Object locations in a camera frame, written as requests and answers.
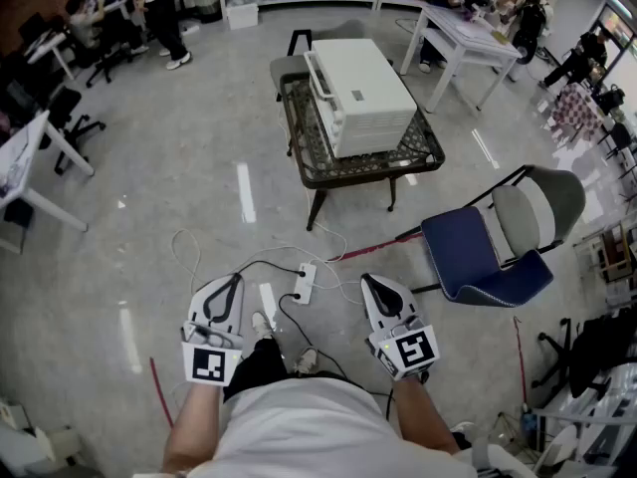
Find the white power strip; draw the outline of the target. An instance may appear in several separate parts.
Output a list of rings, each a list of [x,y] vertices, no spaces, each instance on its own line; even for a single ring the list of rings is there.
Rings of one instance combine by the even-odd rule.
[[[302,263],[299,273],[295,283],[293,301],[299,305],[308,305],[314,288],[317,267],[310,263]]]

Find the office chair with black jacket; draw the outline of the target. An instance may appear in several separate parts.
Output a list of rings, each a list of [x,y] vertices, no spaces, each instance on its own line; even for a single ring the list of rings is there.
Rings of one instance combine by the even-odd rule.
[[[617,366],[637,362],[637,355],[629,354],[629,348],[637,338],[637,312],[623,310],[617,316],[588,320],[574,341],[571,339],[571,319],[561,319],[560,325],[565,327],[563,345],[546,333],[537,336],[539,342],[547,342],[553,348],[557,360],[541,379],[531,382],[531,388],[545,385],[557,373],[559,379],[553,391],[568,384],[573,398],[592,389],[601,400],[610,379],[596,382],[596,378]]]

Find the white square table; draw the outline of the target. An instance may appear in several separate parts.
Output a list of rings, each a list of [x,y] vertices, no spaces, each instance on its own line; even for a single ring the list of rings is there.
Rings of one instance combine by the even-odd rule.
[[[419,18],[414,27],[407,52],[399,69],[405,76],[418,48],[419,38],[423,37],[445,58],[447,67],[429,97],[424,108],[427,113],[434,113],[436,107],[451,83],[456,71],[462,64],[498,67],[497,78],[487,88],[482,98],[476,103],[480,111],[505,76],[521,57],[521,53],[511,44],[500,44],[492,35],[496,31],[489,23],[481,25],[488,32],[478,38],[468,38],[456,30],[456,25],[465,21],[459,11],[430,5],[423,2]]]

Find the person's black trousers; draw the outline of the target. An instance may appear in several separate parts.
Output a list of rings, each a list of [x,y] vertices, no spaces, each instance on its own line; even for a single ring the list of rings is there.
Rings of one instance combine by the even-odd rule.
[[[297,375],[294,370],[288,371],[277,341],[274,338],[264,339],[258,340],[252,353],[238,364],[229,385],[223,388],[223,402],[248,389],[290,378],[333,378],[356,385],[342,375],[327,370],[318,369],[311,375]]]

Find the white oven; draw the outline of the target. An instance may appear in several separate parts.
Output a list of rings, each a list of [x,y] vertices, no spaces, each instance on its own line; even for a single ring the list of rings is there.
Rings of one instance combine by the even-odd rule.
[[[312,48],[337,110],[318,115],[337,158],[395,149],[417,112],[399,76],[370,39],[315,40]]]

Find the white plastic chair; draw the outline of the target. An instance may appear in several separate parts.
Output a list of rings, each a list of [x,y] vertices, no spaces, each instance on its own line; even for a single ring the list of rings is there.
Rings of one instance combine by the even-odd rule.
[[[564,427],[548,444],[545,451],[532,467],[532,472],[539,476],[568,460],[578,445],[577,428],[574,424]]]

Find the dark wicker glass-top table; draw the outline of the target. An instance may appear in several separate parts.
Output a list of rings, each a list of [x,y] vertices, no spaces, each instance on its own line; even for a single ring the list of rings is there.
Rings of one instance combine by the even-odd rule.
[[[387,179],[395,201],[398,178],[435,171],[445,162],[443,148],[422,111],[416,112],[395,149],[337,158],[328,148],[308,74],[283,75],[278,101],[289,132],[287,156],[295,160],[304,188],[315,193],[306,224],[309,231],[330,191]]]

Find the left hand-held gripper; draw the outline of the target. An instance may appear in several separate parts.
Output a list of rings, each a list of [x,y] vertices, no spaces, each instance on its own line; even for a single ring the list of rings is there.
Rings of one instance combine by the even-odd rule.
[[[244,346],[243,297],[244,280],[237,273],[211,281],[193,295],[180,330],[188,381],[229,385]]]

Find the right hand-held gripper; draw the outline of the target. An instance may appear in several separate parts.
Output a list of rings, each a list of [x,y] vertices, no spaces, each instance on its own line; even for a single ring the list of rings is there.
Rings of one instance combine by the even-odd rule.
[[[371,334],[366,344],[393,380],[426,371],[439,359],[433,327],[419,316],[409,289],[374,274],[363,274],[360,289]]]

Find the person's white shirt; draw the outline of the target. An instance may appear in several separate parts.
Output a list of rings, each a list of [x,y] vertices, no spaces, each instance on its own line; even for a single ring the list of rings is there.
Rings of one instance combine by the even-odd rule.
[[[470,450],[450,455],[402,439],[372,396],[343,380],[252,388],[223,413],[212,458],[132,478],[481,478]]]

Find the grey folding chair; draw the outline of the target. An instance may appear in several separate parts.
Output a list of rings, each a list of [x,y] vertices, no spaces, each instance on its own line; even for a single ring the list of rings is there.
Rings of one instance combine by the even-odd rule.
[[[544,246],[540,244],[539,224],[531,202],[519,188],[519,183],[527,178],[539,188],[553,216],[553,239]],[[492,198],[490,207],[496,211],[513,252],[513,257],[502,264],[505,268],[512,266],[530,250],[543,254],[564,244],[586,203],[584,187],[574,173],[530,164],[521,166],[471,203],[476,204],[486,197]]]

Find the person's white shoe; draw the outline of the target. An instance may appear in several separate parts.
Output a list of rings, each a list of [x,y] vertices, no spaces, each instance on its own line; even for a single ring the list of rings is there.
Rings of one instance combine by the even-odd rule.
[[[319,352],[314,347],[304,349],[294,364],[297,375],[311,375],[319,369]]]
[[[252,327],[258,340],[269,339],[274,337],[268,317],[261,311],[256,311],[252,315]]]

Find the checkered cloth table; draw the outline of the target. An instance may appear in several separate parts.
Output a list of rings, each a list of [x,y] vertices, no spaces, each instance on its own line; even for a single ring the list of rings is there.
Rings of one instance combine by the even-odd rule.
[[[605,115],[581,84],[567,84],[558,94],[550,114],[550,128],[570,126],[587,139],[594,138],[604,123]]]

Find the person's left white shoe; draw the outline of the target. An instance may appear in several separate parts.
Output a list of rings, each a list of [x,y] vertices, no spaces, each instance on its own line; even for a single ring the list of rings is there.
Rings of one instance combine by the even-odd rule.
[[[252,327],[258,340],[269,339],[274,337],[268,317],[261,311],[256,311],[252,315]]]

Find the person's right white shoe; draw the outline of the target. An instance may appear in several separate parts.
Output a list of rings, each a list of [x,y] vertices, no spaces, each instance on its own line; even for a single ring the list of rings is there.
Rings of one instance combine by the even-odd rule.
[[[304,349],[294,364],[297,375],[311,375],[319,369],[319,352],[314,347]]]

